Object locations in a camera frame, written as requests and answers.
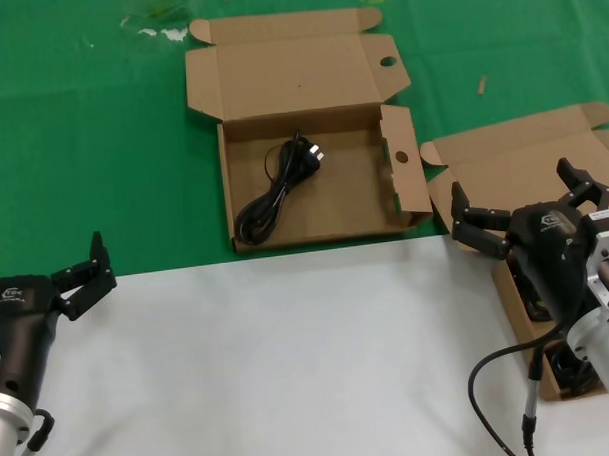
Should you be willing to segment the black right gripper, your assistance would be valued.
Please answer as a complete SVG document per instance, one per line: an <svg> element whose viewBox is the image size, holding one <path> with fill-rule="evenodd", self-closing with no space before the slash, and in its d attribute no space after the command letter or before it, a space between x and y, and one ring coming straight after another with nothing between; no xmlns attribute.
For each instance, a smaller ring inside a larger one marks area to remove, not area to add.
<svg viewBox="0 0 609 456"><path fill-rule="evenodd" d="M591 202L597 211L609 207L609 186L566 158L557 173L567 188L560 202L519 208L473 207L461 184L451 187L452 239L486 256L504 260L512 251L552 319L577 320L588 299L586 242L577 236L582 214L577 207Z"/></svg>

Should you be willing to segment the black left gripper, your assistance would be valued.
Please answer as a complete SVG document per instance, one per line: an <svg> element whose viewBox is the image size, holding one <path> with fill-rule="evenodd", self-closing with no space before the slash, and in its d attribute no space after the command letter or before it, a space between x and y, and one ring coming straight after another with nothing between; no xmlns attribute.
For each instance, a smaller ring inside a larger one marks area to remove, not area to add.
<svg viewBox="0 0 609 456"><path fill-rule="evenodd" d="M0 278L0 393L35 406L59 313L76 321L117 286L102 234L87 261L43 275Z"/></svg>

